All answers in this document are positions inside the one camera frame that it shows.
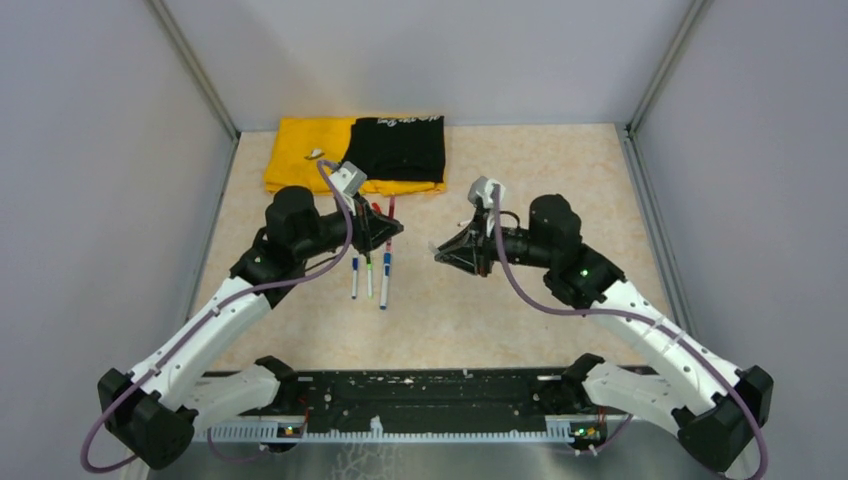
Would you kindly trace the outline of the red gel pen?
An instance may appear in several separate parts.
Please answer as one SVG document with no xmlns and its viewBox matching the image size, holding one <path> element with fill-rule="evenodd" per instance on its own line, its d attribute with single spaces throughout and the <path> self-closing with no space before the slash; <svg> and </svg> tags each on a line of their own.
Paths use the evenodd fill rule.
<svg viewBox="0 0 848 480">
<path fill-rule="evenodd" d="M 390 219 L 395 219 L 395 209 L 396 209 L 396 197 L 392 196 L 389 199 L 388 214 L 387 214 L 387 216 Z M 386 246 L 385 246 L 386 255 L 389 255 L 389 254 L 392 253 L 392 242 L 393 242 L 392 238 L 388 239 L 387 242 L 386 242 Z"/>
</svg>

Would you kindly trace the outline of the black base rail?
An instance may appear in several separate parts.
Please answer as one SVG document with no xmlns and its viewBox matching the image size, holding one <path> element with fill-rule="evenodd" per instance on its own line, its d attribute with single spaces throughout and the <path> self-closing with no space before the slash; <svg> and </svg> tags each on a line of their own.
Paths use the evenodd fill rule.
<svg viewBox="0 0 848 480">
<path fill-rule="evenodd" d="M 277 417 L 293 442 L 542 442 L 599 449 L 616 410 L 578 398 L 562 367 L 312 370 L 244 420 Z"/>
</svg>

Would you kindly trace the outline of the white green-tipped pen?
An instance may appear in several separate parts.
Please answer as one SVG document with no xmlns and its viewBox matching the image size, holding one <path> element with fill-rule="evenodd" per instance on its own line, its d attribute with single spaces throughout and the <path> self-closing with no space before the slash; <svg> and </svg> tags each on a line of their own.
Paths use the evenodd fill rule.
<svg viewBox="0 0 848 480">
<path fill-rule="evenodd" d="M 366 256 L 366 291 L 368 298 L 374 298 L 374 264 L 370 256 Z"/>
</svg>

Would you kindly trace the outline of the white blue-ended marker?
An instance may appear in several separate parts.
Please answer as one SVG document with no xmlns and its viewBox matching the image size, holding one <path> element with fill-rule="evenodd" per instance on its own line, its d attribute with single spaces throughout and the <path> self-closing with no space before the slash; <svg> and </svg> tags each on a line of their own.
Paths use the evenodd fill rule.
<svg viewBox="0 0 848 480">
<path fill-rule="evenodd" d="M 358 282 L 359 282 L 359 256 L 355 255 L 352 258 L 352 281 L 351 281 L 351 299 L 358 298 Z"/>
</svg>

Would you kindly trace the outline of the black folded shirt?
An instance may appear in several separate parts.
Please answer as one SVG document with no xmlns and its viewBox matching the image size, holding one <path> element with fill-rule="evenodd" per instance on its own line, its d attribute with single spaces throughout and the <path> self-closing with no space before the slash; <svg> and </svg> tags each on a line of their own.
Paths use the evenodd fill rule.
<svg viewBox="0 0 848 480">
<path fill-rule="evenodd" d="M 370 180 L 444 181 L 446 169 L 445 118 L 363 117 L 350 129 L 343 160 Z"/>
</svg>

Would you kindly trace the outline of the yellow folded shirt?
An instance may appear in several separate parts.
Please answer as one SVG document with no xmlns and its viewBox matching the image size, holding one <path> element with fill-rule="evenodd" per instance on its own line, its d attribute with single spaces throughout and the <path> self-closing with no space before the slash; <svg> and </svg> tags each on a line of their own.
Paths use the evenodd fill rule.
<svg viewBox="0 0 848 480">
<path fill-rule="evenodd" d="M 263 175 L 265 189 L 275 193 L 287 186 L 303 186 L 319 195 L 328 195 L 317 162 L 343 162 L 350 142 L 350 129 L 356 117 L 283 118 Z M 442 193 L 441 183 L 370 180 L 362 187 L 365 194 L 384 197 Z"/>
</svg>

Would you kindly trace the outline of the large white blue marker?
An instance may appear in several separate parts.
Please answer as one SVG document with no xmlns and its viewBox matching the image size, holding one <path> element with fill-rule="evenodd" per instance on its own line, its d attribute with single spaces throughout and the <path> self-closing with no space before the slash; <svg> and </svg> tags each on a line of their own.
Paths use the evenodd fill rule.
<svg viewBox="0 0 848 480">
<path fill-rule="evenodd" d="M 380 287 L 379 308 L 381 310 L 386 310 L 388 308 L 391 270 L 392 270 L 392 252 L 386 251 L 383 254 L 383 268 L 382 268 L 382 279 L 381 279 L 381 287 Z"/>
</svg>

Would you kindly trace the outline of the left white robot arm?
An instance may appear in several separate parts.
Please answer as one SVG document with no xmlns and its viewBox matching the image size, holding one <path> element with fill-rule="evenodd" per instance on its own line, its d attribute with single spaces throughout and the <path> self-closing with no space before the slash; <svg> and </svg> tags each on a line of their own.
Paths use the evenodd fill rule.
<svg viewBox="0 0 848 480">
<path fill-rule="evenodd" d="M 162 470 L 183 455 L 200 431 L 252 409 L 267 406 L 285 414 L 297 406 L 300 388 L 274 357 L 216 386 L 198 382 L 295 286 L 320 277 L 307 270 L 311 258 L 350 249 L 369 253 L 403 232 L 399 220 L 376 212 L 353 188 L 331 193 L 336 211 L 320 214 L 308 189 L 278 191 L 250 247 L 201 310 L 134 367 L 111 368 L 100 377 L 101 414 L 80 452 L 86 471 L 109 473 L 135 461 Z"/>
</svg>

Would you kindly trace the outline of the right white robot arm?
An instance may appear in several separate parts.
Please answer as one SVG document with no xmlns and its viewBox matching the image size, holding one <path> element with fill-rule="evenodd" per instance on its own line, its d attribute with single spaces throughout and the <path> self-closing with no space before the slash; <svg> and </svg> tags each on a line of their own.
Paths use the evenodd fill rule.
<svg viewBox="0 0 848 480">
<path fill-rule="evenodd" d="M 639 417 L 672 434 L 698 463 L 721 478 L 750 445 L 759 453 L 755 478 L 769 455 L 762 432 L 773 378 L 761 367 L 741 368 L 696 341 L 649 302 L 612 261 L 586 244 L 581 219 L 559 194 L 534 199 L 525 227 L 506 228 L 496 198 L 474 199 L 474 214 L 434 250 L 439 263 L 485 277 L 495 265 L 543 270 L 558 301 L 556 316 L 583 316 L 637 351 L 650 368 L 640 375 L 585 355 L 563 385 L 576 412 L 595 405 Z"/>
</svg>

